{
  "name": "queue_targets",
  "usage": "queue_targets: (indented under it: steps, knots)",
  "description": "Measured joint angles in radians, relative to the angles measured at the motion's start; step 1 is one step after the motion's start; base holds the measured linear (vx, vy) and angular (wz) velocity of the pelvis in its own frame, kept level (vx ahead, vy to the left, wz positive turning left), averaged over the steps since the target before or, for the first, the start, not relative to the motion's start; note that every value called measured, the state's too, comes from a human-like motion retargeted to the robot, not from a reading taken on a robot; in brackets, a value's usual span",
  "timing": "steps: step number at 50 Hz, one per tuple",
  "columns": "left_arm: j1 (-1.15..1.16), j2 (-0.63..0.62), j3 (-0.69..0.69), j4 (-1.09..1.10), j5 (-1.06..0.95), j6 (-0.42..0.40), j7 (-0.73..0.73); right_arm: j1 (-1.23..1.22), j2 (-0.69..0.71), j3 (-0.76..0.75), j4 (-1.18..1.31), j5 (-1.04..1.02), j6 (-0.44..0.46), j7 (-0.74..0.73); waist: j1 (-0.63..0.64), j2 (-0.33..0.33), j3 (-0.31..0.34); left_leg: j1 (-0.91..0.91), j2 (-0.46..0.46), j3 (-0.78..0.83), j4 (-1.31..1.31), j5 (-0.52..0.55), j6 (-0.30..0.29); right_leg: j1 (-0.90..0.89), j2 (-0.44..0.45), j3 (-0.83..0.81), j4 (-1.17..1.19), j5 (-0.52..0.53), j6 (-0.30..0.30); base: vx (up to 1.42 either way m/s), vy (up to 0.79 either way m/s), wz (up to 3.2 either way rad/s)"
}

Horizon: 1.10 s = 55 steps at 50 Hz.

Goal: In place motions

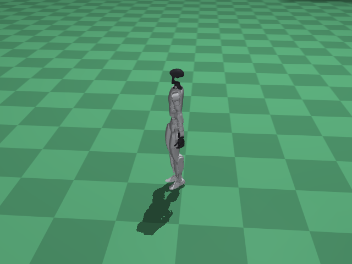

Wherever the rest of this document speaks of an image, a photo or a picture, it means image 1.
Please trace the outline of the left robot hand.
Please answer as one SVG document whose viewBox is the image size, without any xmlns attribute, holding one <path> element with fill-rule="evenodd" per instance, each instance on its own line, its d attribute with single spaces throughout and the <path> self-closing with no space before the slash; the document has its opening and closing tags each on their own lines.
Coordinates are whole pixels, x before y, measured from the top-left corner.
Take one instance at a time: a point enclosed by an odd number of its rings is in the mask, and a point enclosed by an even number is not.
<svg viewBox="0 0 352 264">
<path fill-rule="evenodd" d="M 184 147 L 184 136 L 182 136 L 182 137 L 180 137 L 180 133 L 178 133 L 178 142 L 174 145 L 174 146 L 176 146 L 177 144 L 178 144 L 178 147 L 176 147 L 176 149 L 179 149 L 179 148 L 182 148 L 182 147 Z"/>
</svg>

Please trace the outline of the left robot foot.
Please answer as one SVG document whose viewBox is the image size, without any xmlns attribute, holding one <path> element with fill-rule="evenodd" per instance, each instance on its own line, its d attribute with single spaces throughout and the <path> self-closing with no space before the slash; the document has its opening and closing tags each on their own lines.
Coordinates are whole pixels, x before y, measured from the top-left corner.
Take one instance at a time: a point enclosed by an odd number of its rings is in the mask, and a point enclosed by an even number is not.
<svg viewBox="0 0 352 264">
<path fill-rule="evenodd" d="M 169 186 L 169 190 L 173 190 L 178 188 L 179 186 L 185 184 L 185 180 L 182 178 L 181 182 L 178 183 L 178 181 L 175 181 L 172 185 Z"/>
</svg>

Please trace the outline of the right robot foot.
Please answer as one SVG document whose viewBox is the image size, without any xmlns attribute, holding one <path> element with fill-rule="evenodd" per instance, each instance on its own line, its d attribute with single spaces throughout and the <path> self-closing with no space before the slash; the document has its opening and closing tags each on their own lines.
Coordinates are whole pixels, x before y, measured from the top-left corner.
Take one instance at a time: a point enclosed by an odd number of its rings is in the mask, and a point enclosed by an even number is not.
<svg viewBox="0 0 352 264">
<path fill-rule="evenodd" d="M 181 178 L 183 178 L 183 177 L 181 176 Z M 171 176 L 170 178 L 165 180 L 165 182 L 174 182 L 174 181 L 177 181 L 177 178 L 174 176 Z"/>
</svg>

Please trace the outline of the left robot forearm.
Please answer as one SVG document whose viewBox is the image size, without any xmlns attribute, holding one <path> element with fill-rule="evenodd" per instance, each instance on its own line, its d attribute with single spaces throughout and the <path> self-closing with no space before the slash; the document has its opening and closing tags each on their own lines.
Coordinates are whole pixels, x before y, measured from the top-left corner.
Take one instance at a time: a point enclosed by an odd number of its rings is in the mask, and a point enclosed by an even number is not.
<svg viewBox="0 0 352 264">
<path fill-rule="evenodd" d="M 184 136 L 184 126 L 183 126 L 183 123 L 184 123 L 184 118 L 182 116 L 181 113 L 178 114 L 177 116 L 178 120 L 177 120 L 177 127 L 178 127 L 178 132 L 180 133 L 180 137 Z"/>
</svg>

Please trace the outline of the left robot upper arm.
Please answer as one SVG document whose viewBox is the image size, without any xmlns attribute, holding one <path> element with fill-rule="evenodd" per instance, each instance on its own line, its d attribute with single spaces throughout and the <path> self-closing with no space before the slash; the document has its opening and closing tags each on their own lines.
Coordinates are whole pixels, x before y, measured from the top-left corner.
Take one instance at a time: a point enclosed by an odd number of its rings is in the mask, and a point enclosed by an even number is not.
<svg viewBox="0 0 352 264">
<path fill-rule="evenodd" d="M 182 114 L 182 107 L 180 104 L 180 94 L 178 94 L 178 92 L 173 92 L 171 95 L 173 104 L 174 104 L 174 108 L 176 110 L 176 113 L 174 114 L 174 118 L 178 119 L 177 116 L 179 113 Z M 182 114 L 183 115 L 183 114 Z"/>
</svg>

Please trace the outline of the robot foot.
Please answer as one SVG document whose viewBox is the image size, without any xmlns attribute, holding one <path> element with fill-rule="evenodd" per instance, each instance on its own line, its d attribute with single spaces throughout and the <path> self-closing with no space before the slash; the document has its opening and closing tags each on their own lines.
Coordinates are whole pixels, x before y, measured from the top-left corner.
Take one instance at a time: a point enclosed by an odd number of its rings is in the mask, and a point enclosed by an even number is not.
<svg viewBox="0 0 352 264">
<path fill-rule="evenodd" d="M 181 178 L 183 178 L 183 177 L 181 176 Z M 177 181 L 177 178 L 174 176 L 171 176 L 170 178 L 165 180 L 165 182 L 174 182 L 174 181 Z"/>
<path fill-rule="evenodd" d="M 185 184 L 185 180 L 182 178 L 181 182 L 178 183 L 178 181 L 175 181 L 172 185 L 169 186 L 169 190 L 173 190 L 178 188 L 179 186 Z"/>
</svg>

